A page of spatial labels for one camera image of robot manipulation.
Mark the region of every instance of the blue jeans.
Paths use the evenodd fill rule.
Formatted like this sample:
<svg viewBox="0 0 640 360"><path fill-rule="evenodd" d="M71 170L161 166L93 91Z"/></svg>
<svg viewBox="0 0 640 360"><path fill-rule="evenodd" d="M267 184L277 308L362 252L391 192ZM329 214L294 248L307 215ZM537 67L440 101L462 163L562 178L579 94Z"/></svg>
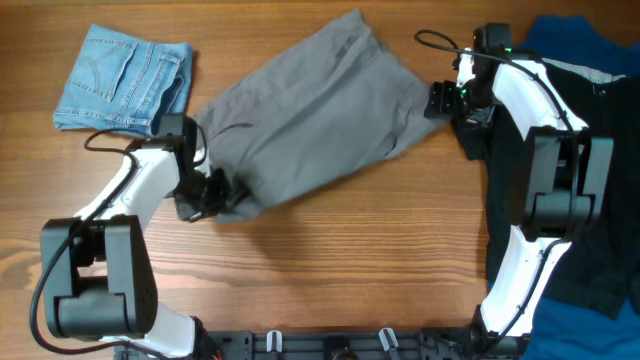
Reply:
<svg viewBox="0 0 640 360"><path fill-rule="evenodd" d="M53 114L56 127L153 134L157 117L186 109L191 53L186 43L156 44L91 25Z"/></svg>

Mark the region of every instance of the wooden surface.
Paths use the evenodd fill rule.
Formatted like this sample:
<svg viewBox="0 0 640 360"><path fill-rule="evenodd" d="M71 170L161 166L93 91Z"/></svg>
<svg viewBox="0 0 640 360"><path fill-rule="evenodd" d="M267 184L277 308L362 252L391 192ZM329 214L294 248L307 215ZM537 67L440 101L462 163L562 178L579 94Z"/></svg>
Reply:
<svg viewBox="0 0 640 360"><path fill-rule="evenodd" d="M27 324L41 269L40 228L91 201L122 161L85 152L87 133L61 133L52 124L92 22L147 40L193 44L189 113L354 7L425 81L455 74L450 54L413 41L420 28L468 45L475 27L502 21L521 41L537 14L584 14L622 44L640 39L635 1L99 5L105 2L0 8L0 358L55 357L33 342ZM161 301L197 315L210 330L464 325L486 294L485 186L481 164L465 160L445 127L395 160L255 221L189 225L176 219L167 200L145 234Z"/></svg>

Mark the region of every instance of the cable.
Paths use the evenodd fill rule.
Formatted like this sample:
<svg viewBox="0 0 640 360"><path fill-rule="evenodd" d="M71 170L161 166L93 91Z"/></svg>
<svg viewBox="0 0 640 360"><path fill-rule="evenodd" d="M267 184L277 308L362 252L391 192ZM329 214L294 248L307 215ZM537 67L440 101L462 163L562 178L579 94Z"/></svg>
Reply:
<svg viewBox="0 0 640 360"><path fill-rule="evenodd" d="M436 36L438 36L438 37L440 37L442 39L447 40L453 47L437 45L437 44L430 43L428 41L424 41L424 40L422 40L420 38L420 35L422 35L422 34L436 35ZM458 58L460 57L461 54L483 57L483 58L486 58L486 59L491 59L491 60L498 61L498 62L503 63L503 64L507 64L507 65L513 66L514 68L524 72L529 77L531 77L531 79L533 81L537 82L540 85L540 87L542 87L542 89L547 93L547 95L551 99L551 102L553 103L553 106L556 108L556 110L558 112L558 116L560 117L560 120L562 121L562 123L567 128L567 132L569 133L569 137L571 139L571 153L572 153L571 154L571 178L572 178L572 182L571 182L571 190L570 190L571 193L570 193L570 197L569 197L569 209L568 209L568 215L567 215L567 224L566 224L565 236L564 236L563 239L559 239L559 240L556 240L556 241L552 242L545 249L544 253L542 254L542 259L540 260L540 266L538 267L538 271L536 272L535 277L533 279L533 283L531 284L531 287L529 288L529 290L527 292L527 295L525 296L524 301L520 305L520 307L518 309L518 312L513 317L513 319L511 319L511 321L509 322L507 327L505 327L505 329L502 330L502 332L496 337L496 339L486 346L486 348L483 351L483 353L478 357L478 359L481 359L484 356L486 356L489 353L489 351L491 351L491 349L496 344L500 343L500 341L502 341L502 339L504 339L507 336L507 334L509 333L511 328L518 322L518 320L520 319L522 314L524 314L527 306L529 305L529 301L531 300L531 297L533 297L533 293L534 293L536 287L538 286L538 281L540 280L540 277L542 276L542 271L543 271L544 266L545 266L545 264L547 262L547 258L549 257L549 253L551 252L553 247L558 245L558 244L560 244L560 243L563 243L563 242L566 242L566 241L570 241L570 239L573 237L573 235L577 232L577 228L575 227L575 225L574 225L574 223L572 221L572 218L573 218L572 215L573 215L573 211L574 211L575 206L576 206L576 198L577 198L577 192L578 192L578 176L577 176L577 174L578 174L578 139L576 137L575 132L573 131L573 127L571 127L571 124L569 123L569 119L567 118L567 112L562 109L562 106L560 106L560 102L556 98L556 96L553 93L553 91L551 91L551 89L547 86L547 84L545 84L544 81L542 81L540 79L538 74L534 74L531 70L525 68L524 66L522 66L522 65L520 65L518 63L515 63L515 62L513 62L511 60L508 60L508 59L503 59L501 57L497 57L497 56L493 56L493 55L489 55L489 54L483 54L483 53L479 53L479 52L475 52L475 51L460 50L458 48L457 44L455 43L455 41L453 41L448 36L446 36L446 35L444 35L444 34L442 34L440 32L434 31L434 30L429 30L429 29L419 30L414 35L414 38L418 43L420 43L420 44L422 44L424 46L427 46L427 47L430 47L430 48L434 48L434 49L438 49L438 50L443 50L443 51L456 53L456 54L458 54Z"/></svg>
<svg viewBox="0 0 640 360"><path fill-rule="evenodd" d="M125 348L131 348L131 349L140 351L142 353L145 353L145 354L148 354L148 355L152 355L152 356L155 356L155 357L157 357L159 359L165 360L165 359L168 359L168 358L163 356L161 353L158 353L156 351L151 351L149 349L146 349L146 348L144 348L142 346L138 346L138 345L136 345L134 343L131 343L131 342L128 342L128 341L115 341L115 342L111 342L111 343L95 345L95 346L89 346L89 347L84 347L84 348L79 348L79 349L64 349L64 348L60 348L60 347L57 347L57 346L49 343L42 336L42 334L40 333L40 329L38 328L38 301L40 299L40 296L42 295L42 291L44 290L44 286L45 286L45 284L47 282L47 279L49 279L49 275L51 275L51 271L53 271L53 267L56 265L56 263L58 262L58 260L60 259L60 257L64 253L64 251L67 249L67 247L69 247L69 245L71 244L73 239L75 239L78 235L80 235L82 230L84 230L84 228L87 226L87 224L89 222L91 222L96 216L100 215L102 212L104 212L104 210L107 209L107 207L113 201L113 199L115 199L115 197L118 196L118 194L122 191L122 189L124 189L124 187L127 186L127 184L131 181L131 179L135 175L136 170L138 169L138 160L135 158L135 156L131 155L131 153L129 151L127 151L127 150L121 150L121 149L116 149L116 148L93 147L93 146L89 145L91 143L91 141L93 139L95 139L96 137L98 137L98 136L100 136L102 134L105 134L105 133L111 133L111 132L116 132L116 131L131 132L131 133L136 133L138 135L142 135L142 136L146 137L146 134L141 133L139 131L134 131L132 129L111 128L111 129L105 129L105 130L97 131L94 134L92 134L91 136L89 136L87 138L87 140L85 141L84 148L86 150L94 151L94 152L111 152L111 153L116 153L116 154L122 154L122 155L128 157L129 160L131 160L131 167L129 168L129 171L127 172L125 177L122 179L122 181L118 184L118 186L116 186L116 188L113 189L113 191L106 198L104 198L102 200L100 205L98 205L98 207L91 214L89 214L89 216L87 216L84 220L82 220L80 222L80 224L62 242L62 244L60 244L58 249L56 249L56 251L53 253L53 256L51 257L49 262L46 264L44 269L42 270L42 275L40 275L40 279L38 280L38 283L36 284L35 290L33 291L33 297L31 298L31 306L30 306L30 311L29 311L29 327L31 328L31 335L33 335L33 338L38 343L38 345L42 346L44 349L46 349L48 351L51 351L51 352L57 353L57 354L61 354L61 355L87 354L87 353L90 353L90 352L103 350L103 349L107 349L107 348L111 348L111 347L115 347L115 346L124 346Z"/></svg>
<svg viewBox="0 0 640 360"><path fill-rule="evenodd" d="M200 126L200 124L198 124L195 121L194 121L194 123L198 127L198 130L200 132L200 136L202 136L202 144L203 144L203 147L204 147L204 155L202 155L202 159L200 159L198 161L194 161L194 163L193 163L193 167L196 167L196 166L200 166L200 165L204 164L204 161L207 159L207 152L208 152L209 148L207 146L207 138L204 135L204 130L202 129L202 126Z"/></svg>

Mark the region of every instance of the black fabric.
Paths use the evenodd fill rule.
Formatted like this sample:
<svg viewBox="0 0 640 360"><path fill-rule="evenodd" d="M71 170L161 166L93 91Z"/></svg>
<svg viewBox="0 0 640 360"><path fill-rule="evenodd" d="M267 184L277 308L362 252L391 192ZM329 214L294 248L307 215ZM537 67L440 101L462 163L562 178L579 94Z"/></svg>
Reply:
<svg viewBox="0 0 640 360"><path fill-rule="evenodd" d="M615 318L630 295L640 310L640 77L593 84L574 73L546 65L547 75L567 106L594 135L611 136L614 154L602 215L574 240L554 270L544 296ZM461 142L468 138L458 132ZM522 138L504 107L496 109L483 138L489 173L487 278L495 281L509 242L506 196L522 149Z"/></svg>

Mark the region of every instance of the robotic arm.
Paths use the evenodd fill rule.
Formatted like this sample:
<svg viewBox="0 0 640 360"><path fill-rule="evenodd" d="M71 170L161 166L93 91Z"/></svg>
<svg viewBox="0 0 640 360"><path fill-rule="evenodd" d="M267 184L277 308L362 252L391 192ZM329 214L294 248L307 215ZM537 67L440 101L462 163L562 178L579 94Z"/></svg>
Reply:
<svg viewBox="0 0 640 360"><path fill-rule="evenodd" d="M425 116L452 118L457 131L482 133L491 127L495 108L505 106L524 141L524 157L507 204L512 220L508 249L496 283L470 326L406 333L390 328L284 336L278 331L208 333L197 318L158 304L142 233L160 202L172 195L179 217L196 221L223 209L230 191L222 171L211 169L206 159L196 169L193 120L167 115L154 138L131 143L128 151L137 162L133 177L106 210L83 224L55 262L44 286L51 333L117 343L116 359L456 360L522 355L536 304L555 264L571 246L570 233L598 218L613 143L589 134L587 124L555 92L541 63L512 52L508 25L489 24L474 35L473 51L457 51L462 53L454 62L457 81L434 84ZM531 73L537 79L532 80ZM48 265L63 239L104 204L131 166L132 160L125 158L107 188L76 217L44 226L43 264ZM94 261L106 261L107 276L80 276L78 268Z"/></svg>

